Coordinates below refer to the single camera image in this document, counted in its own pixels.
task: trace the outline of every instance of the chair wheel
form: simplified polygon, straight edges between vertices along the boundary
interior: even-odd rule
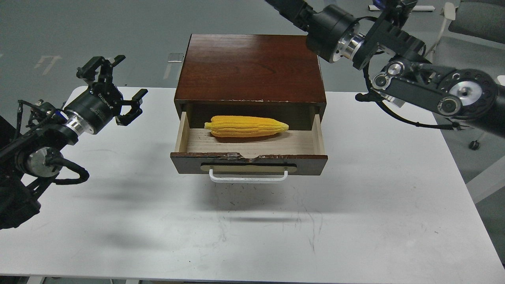
[[[474,151],[475,151],[475,150],[477,150],[477,149],[479,149],[479,148],[480,148],[480,143],[479,143],[479,142],[477,142],[477,140],[472,141],[472,142],[470,142],[470,144],[468,145],[468,148],[470,148],[470,149],[472,149],[472,150],[474,150]]]

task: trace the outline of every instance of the open drawer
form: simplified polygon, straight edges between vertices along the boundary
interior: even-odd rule
[[[267,137],[218,138],[204,128],[190,127],[181,115],[175,151],[170,157],[179,173],[319,175],[328,160],[321,121],[315,114],[311,130],[288,130]]]

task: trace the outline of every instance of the wooden lid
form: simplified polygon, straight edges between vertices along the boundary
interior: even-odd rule
[[[175,93],[190,101],[326,105],[317,55],[302,35],[193,34]]]

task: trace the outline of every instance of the dark brown wood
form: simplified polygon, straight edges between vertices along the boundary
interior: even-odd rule
[[[247,159],[242,156],[235,157],[233,153],[231,154],[174,152],[170,153],[170,158],[177,171],[185,174],[208,173],[200,169],[201,165],[279,165],[296,166],[297,170],[292,175],[321,175],[326,161],[328,161],[328,156],[326,155],[260,155],[254,159]]]
[[[302,35],[193,34],[175,93],[188,104],[303,103],[322,118],[326,96],[317,56]]]

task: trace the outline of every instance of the gray floor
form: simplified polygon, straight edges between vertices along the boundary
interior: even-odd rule
[[[431,45],[442,22],[439,13],[444,2],[419,0],[420,5],[434,5],[436,12],[413,13],[404,30]],[[356,17],[378,15],[367,10],[371,1],[309,3],[316,11],[337,3]],[[369,26],[365,23],[362,31]],[[114,69],[118,86],[176,87],[180,63],[172,63],[167,74],[167,59],[170,53],[185,52],[192,33],[303,34],[263,1],[0,0],[0,115],[14,123],[18,99],[44,99],[60,106],[73,89],[84,85],[75,77],[76,67],[93,56],[126,55]],[[387,60],[374,58],[371,73]],[[361,72],[349,60],[321,61],[321,70],[327,91],[365,90]],[[468,143],[480,133],[474,129],[443,133],[465,182],[505,155],[504,140],[492,135],[482,141],[480,150],[469,150]],[[504,205],[504,188],[477,205],[502,261]]]

